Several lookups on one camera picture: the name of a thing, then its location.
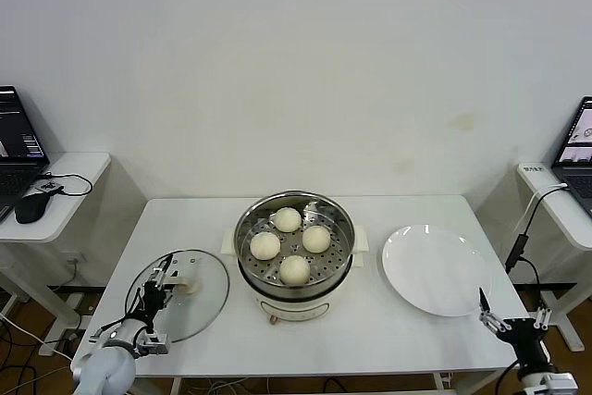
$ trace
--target computer mouse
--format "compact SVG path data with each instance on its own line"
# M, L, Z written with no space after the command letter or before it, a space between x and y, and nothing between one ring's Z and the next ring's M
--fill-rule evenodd
M15 216L20 224L35 222L45 213L45 207L52 195L50 193L35 193L22 198L15 205Z

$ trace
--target cable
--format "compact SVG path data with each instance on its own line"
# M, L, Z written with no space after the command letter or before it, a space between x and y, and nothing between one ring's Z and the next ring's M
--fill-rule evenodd
M6 392L2 392L2 393L0 393L0 395L8 395L10 392L14 392L15 390L18 390L18 389L20 389L20 388L22 388L24 386L28 386L30 383L35 383L36 384L37 381L39 381L40 379L45 378L46 376L50 376L52 374L55 374L57 372L60 372L62 370L66 370L66 369L69 369L69 366L65 365L64 367L60 367L58 369L52 370L51 372L47 372L46 374L43 374L43 375L41 375L39 377L36 377L36 378L32 379L31 381L27 381L25 383L19 384L18 386L15 386L11 390L7 390Z
M560 189L554 189L551 191L547 191L540 198L538 198L538 201L536 201L535 209L533 210L533 213L530 215L530 219L528 219L528 224L526 224L526 228L524 229L524 232L518 235L518 237L516 238L516 241L514 242L514 245L512 246L512 250L510 251L510 254L508 255L508 258L506 259L506 264L505 264L506 273L510 273L512 271L512 269L514 268L514 266L518 262L518 258L520 256L522 256L522 254L524 253L524 247L526 246L526 243L528 242L527 233L528 233L528 230L530 229L530 226L533 223L533 220L535 219L535 215L537 214L537 209L540 206L540 203L542 203L543 200L547 196L554 193L555 191L566 190L567 188L568 187L566 185L565 187L561 187Z
M136 332L136 334L133 336L133 342L131 343L131 345L132 345L132 347L134 348L134 350L136 349L136 345L137 345L137 342L138 342L138 337L139 337L139 336L140 336L140 334L141 334L141 333L142 333L144 330L146 330L147 328L148 328L148 326L143 326L143 327L140 327L140 328L138 329L138 331Z
M498 382L496 383L496 395L500 395L500 386L501 386L501 381L503 381L503 378L505 378L506 375L508 375L508 373L517 364L518 364L518 360L514 361L512 364L510 364L508 367L506 367L506 369L501 373L501 375L498 378Z
M335 384L337 384L339 386L339 388L344 391L345 393L350 393L347 389L345 389L345 386L343 386L341 383L339 383L339 381L336 378L327 378L325 380L325 384L323 385L323 393L327 393L327 386L329 384L330 381L333 381Z
M54 321L50 322L50 323L49 323L49 324L48 324L48 325L47 325L47 326L46 326L46 327L43 329L43 333L42 333L40 336L42 337L43 335L45 335L45 334L47 333L47 331L49 331L49 329L51 328L51 326L52 326L53 324L54 324ZM19 386L20 386L20 384L21 384L21 382L22 382L22 378L25 376L25 367L24 367L24 366L29 364L29 362L31 361L31 359L32 359L33 355L35 354L35 351L37 351L37 350L38 350L38 348L39 348L39 344L37 344L35 347L33 347L33 348L31 349L31 352L29 353L29 356L27 357L27 361L25 361L25 364L23 365L23 368L22 368L22 370L20 371L20 375L18 375L18 381L17 381L17 385L19 385ZM16 395L19 395L19 393L20 393L20 388L18 388L18 389L17 389L17 394L16 394Z
M2 318L4 318L5 321L7 321L8 324L10 324L12 327L17 328L18 330L20 330L23 333L26 333L27 335L29 335L32 338L37 339L41 344L43 344L45 347L50 348L52 351L54 351L55 353L57 353L58 355L62 355L64 358L66 358L68 361L72 361L72 359L67 356L65 353L62 353L60 351L57 351L56 349L54 349L52 346L50 346L49 344L47 344L45 341L43 341L42 339L37 338L35 335L33 335L32 333L30 333L29 331L25 330L22 327L17 326L15 323L13 323L12 321L10 321L8 318L6 318L4 316L4 314L0 314L0 316L2 316Z
M47 171L37 177L37 179L53 179L53 178L79 178L79 179L84 180L87 184L89 184L89 190L87 190L83 193L66 193L65 191L62 190L62 191L58 191L57 194L62 194L64 196L86 196L91 191L93 191L93 183L92 182L90 182L88 179L84 178L83 176L77 175L74 173L71 173L68 175L53 175L51 171Z
M527 263L533 268L533 271L535 272L535 277L536 277L536 284L540 287L540 279L538 278L538 271L537 271L537 268L535 267L535 265L533 263L531 263L529 260L527 260L526 258L524 258L523 256L520 256L518 258L518 261L522 261L524 263Z
M530 225L533 223L533 219L535 219L535 215L537 214L537 209L538 209L538 206L540 205L540 203L542 203L543 200L547 196L549 196L550 194L554 193L555 191L565 190L565 189L567 189L567 187L568 186L566 184L564 187L561 187L560 189L554 189L554 190L551 190L551 191L547 191L540 198L538 198L538 201L536 201L535 209L533 210L533 213L530 216L530 219L528 219L528 224L526 224L526 228L524 229L523 235L526 236L526 234L528 233L528 229L530 228Z
M518 258L518 261L522 261L523 263L529 264L532 267L533 272L535 272L535 278L536 278L536 296L538 298L538 307L544 307L545 306L545 302L543 301L543 297L540 294L540 279L538 277L538 270L537 270L537 268L535 267L535 265L531 261L529 261L528 259L524 258L523 256L520 256Z
M76 279L77 275L78 275L78 261L74 260L74 273L72 274L72 278L70 278L68 281L65 281L62 284L60 284L59 286L57 286L55 289L53 289L53 291L60 290L62 287L66 286L67 284L72 282L74 279Z
M3 319L0 319L0 321L2 321L2 325L5 327L6 332L8 332L8 339L9 339L8 353L6 354L6 358L4 359L2 364L0 364L0 370L2 370L2 369L4 369L6 363L8 362L8 358L10 358L10 353L12 353L12 346L14 345L14 342L12 340L12 333L10 333L10 329L8 328L8 326L6 325L6 323L4 322Z
M552 189L555 187L560 187L560 188L564 189L565 187L567 187L567 184L565 182L562 182L561 184L546 185L545 187L541 187L540 189L537 189L533 193L532 197L530 198L530 201L528 202L528 205L526 206L524 213L522 213L522 216L520 216L520 219L518 219L518 222L514 226L514 229L512 230L512 234L520 227L520 224L522 224L523 219L526 217L526 215L528 215L528 211L530 210L530 206L532 205L532 203L535 200L535 198L537 197L537 195L540 194L543 190Z
M3 370L7 370L7 369L22 369L21 373L27 369L31 370L33 372L33 379L30 381L27 381L27 383L25 383L25 384L33 383L33 395L37 394L37 380L39 379L37 377L37 369L35 369L32 365L7 365L3 369L1 369L0 372L2 372ZM13 388L5 393L10 393L13 390L18 390L18 389L19 388Z
M3 370L6 366L6 363L8 363L8 358L10 358L10 353L12 353L12 346L13 346L13 342L12 342L12 333L10 333L10 330L8 331L8 338L10 339L9 345L8 345L8 353L6 354L6 358L4 359L4 361L2 362L2 364L0 365L0 370Z
M222 388L225 388L226 386L230 386L232 384L241 383L242 381L246 381L247 379L249 379L249 378L237 379L236 381L230 381L229 383L224 383L221 386L216 386L216 383L222 383L223 381L217 381L207 391L207 395L210 395L212 393L212 390L214 390L214 389L215 390L222 389Z

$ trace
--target black cable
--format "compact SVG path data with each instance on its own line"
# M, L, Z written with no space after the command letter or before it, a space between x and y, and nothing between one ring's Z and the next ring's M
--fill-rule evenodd
M339 381L336 378L333 378L333 377L332 378L327 378L325 380L325 384L323 385L323 393L327 393L327 385L329 384L330 381L333 381L345 393L350 393L347 389L345 389L345 386L343 386L341 383L339 383Z
M148 326L144 326L144 327L140 327L140 329L136 332L136 334L133 336L133 342L131 343L132 347L134 348L134 350L136 349L136 345L137 345L137 341L138 341L138 337L140 336L140 334L144 331L147 330Z
M537 214L538 206L540 205L540 203L543 202L545 197L549 196L550 194L554 193L555 191L565 190L567 188L568 188L568 186L566 185L565 187L561 187L560 189L554 189L551 191L547 191L540 198L538 198L538 201L536 201L535 209L533 210L533 213L530 215L530 219L528 219L528 224L526 224L526 228L524 229L523 235L526 236L526 234L528 233L528 229L530 228L530 225L533 223L533 219L535 219L535 215Z
M32 385L33 385L33 395L37 394L37 369L35 369L35 367L33 367L32 365L7 365L6 367L0 369L0 372L2 372L3 370L6 369L21 369L20 372L24 372L25 370L29 369L33 372L33 380Z
M508 367L506 367L506 369L501 373L501 375L498 378L498 382L496 383L496 395L500 395L500 386L501 386L501 381L503 381L503 378L505 378L506 375L508 375L508 373L517 364L518 364L518 360L514 361L512 364L510 364Z
M39 338L43 338L43 335L45 335L47 333L47 331L51 328L51 326L54 324L55 320L53 320L51 323L49 323L47 325L47 327L43 330L43 333L41 335L39 335ZM17 386L20 386L20 384L23 382L22 378L25 376L25 370L27 367L29 366L29 363L31 362L31 359L33 357L33 355L35 354L35 351L37 351L37 349L39 347L41 347L41 343L35 345L35 347L33 347L31 349L31 353L29 353L29 356L27 357L27 361L25 361L25 364L22 366L22 369L20 371L20 375L18 375L18 382L17 382ZM20 389L22 388L18 388L17 392L15 395L19 395ZM37 395L37 385L35 382L33 382L33 395Z
M37 346L39 343L38 342L34 342L32 344L22 344L20 342L15 342L14 340L12 340L12 334L10 332L10 327L6 324L6 322L4 321L4 319L0 318L0 323L4 326L6 332L8 333L8 339L4 338L4 337L0 337L0 341L4 341L7 343L12 343L13 346L17 346L17 347L35 347ZM62 342L62 341L67 341L68 339L54 339L53 341L46 341L45 344L55 344L57 342Z
M14 342L12 341L12 333L10 333L10 329L8 328L8 325L5 323L4 319L0 319L0 321L2 321L2 325L5 327L6 332L8 332L8 339L9 339L8 353L6 354L6 358L4 359L2 364L0 365L0 371L1 371L1 370L4 370L6 363L8 362L8 358L10 358L10 353L12 353L12 346L13 346Z
M46 173L43 173L42 175L39 175L37 177L37 179L53 179L53 178L79 178L84 180L87 184L89 184L89 190L83 192L83 193L66 193L65 191L58 191L57 194L62 194L64 196L86 196L87 194L89 194L91 191L93 191L93 183L90 182L88 179L84 178L81 175L77 175L75 173L71 173L68 175L53 175L51 171L48 171Z
M505 263L506 273L510 273L512 271L512 269L514 268L514 266L518 262L518 258L520 258L522 256L522 254L524 253L524 247L526 246L526 243L528 242L527 233L528 233L528 230L530 229L530 226L533 223L533 220L535 219L535 215L537 214L537 209L540 206L540 203L543 202L545 197L549 196L550 194L554 193L555 191L567 190L567 189L568 189L568 186L566 185L564 187L561 187L560 189L554 189L551 191L547 191L540 198L538 198L538 201L536 201L535 209L533 210L533 213L530 215L530 218L528 219L528 224L526 224L526 228L524 229L524 232L520 233L518 235L518 237L516 238L516 241L514 242L514 245L512 246L512 249L510 250L510 254L508 255L508 258L506 259L506 263Z
M528 259L524 258L523 256L520 256L518 258L518 261L522 261L523 263L527 263L528 265L530 265L532 267L533 272L535 272L535 277L536 277L536 296L538 298L538 307L544 306L543 297L540 294L540 279L538 277L538 270L537 270L537 268L535 267L535 265L531 261L529 261Z
M53 289L53 291L60 290L62 287L66 286L67 284L72 282L74 279L76 279L77 275L78 275L78 262L74 263L74 273L72 274L72 278L70 278L68 281L65 281L62 284L60 284L59 286L57 286L55 289Z

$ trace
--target mouse cable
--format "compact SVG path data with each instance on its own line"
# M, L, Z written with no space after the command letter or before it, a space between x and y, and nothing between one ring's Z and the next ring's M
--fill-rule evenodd
M90 182L88 179L84 178L81 175L77 175L75 173L70 173L67 175L54 175L52 174L51 171L48 171L46 173L43 173L42 175L39 175L37 177L37 179L53 179L53 178L78 178L78 179L82 179L83 181L85 181L87 184L89 184L89 190L82 192L82 193L67 193L63 190L60 190L57 192L57 194L61 194L64 196L86 196L87 194L89 194L91 191L93 191L93 183Z
M543 200L547 196L554 193L555 191L567 190L567 188L568 188L568 186L565 185L559 189L553 189L551 191L547 191L540 198L538 198L538 201L536 201L535 209L533 210L533 213L530 215L530 219L528 219L528 224L526 224L526 228L524 229L524 231L521 234L518 235L518 238L516 238L516 241L514 242L514 245L512 247L512 251L508 255L508 259L506 259L506 264L505 264L506 265L506 273L510 273L510 271L514 268L514 266L518 262L518 258L520 258L522 256L522 254L524 253L524 247L525 247L526 243L528 242L528 234L527 233L528 233L528 230L530 229L530 226L533 223L533 220L535 219L535 215L537 214L537 210L538 210L538 207L540 206L540 203L542 203Z

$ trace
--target white desk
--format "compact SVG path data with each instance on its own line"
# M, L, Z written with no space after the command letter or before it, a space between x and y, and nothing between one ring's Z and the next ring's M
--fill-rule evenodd
M315 376L487 371L489 379L461 383L473 393L515 359L478 320L429 315L408 304L384 277L379 254L387 237L410 224L450 228L472 242L491 265L490 301L502 317L527 316L487 237L462 196L336 198L355 224L364 226L370 252L347 278L339 302L322 318L271 326L243 281L236 258L221 255L232 228L254 198L152 200L129 239L105 294L77 350L99 326L123 315L136 275L158 256L177 249L216 254L230 277L228 301L212 326L173 344L166 356L136 361L138 376ZM277 348L296 351L279 357Z
M107 153L64 153L49 154L51 165L47 171L59 174L76 173L88 179L94 184L109 165L110 157ZM88 184L76 178L54 179L64 185L68 192L83 192L88 189ZM29 194L38 192L34 189ZM75 327L80 316L72 307L76 307L81 299L81 294L73 294L68 298L68 303L63 302L57 295L50 291L44 282L41 282L35 273L35 269L27 264L16 252L12 251L7 243L48 244L55 240L62 232L68 221L79 208L85 196L55 196L46 207L43 217L31 224L19 224L12 211L4 221L0 223L0 286L13 293L11 304L19 298L21 300L31 296L35 301L51 312L57 320L47 334L47 340L59 339L67 327ZM3 313L10 310L9 304ZM52 354L47 348L42 347L40 354Z
M532 192L561 182L549 168L539 162L520 164L518 173ZM568 191L550 194L542 205L574 247L592 252L592 219ZM553 310L550 324L557 326L572 352L582 352L585 346L567 314L590 295L592 295L592 273L581 277L577 285L559 300L555 298L552 291L541 293L545 304Z

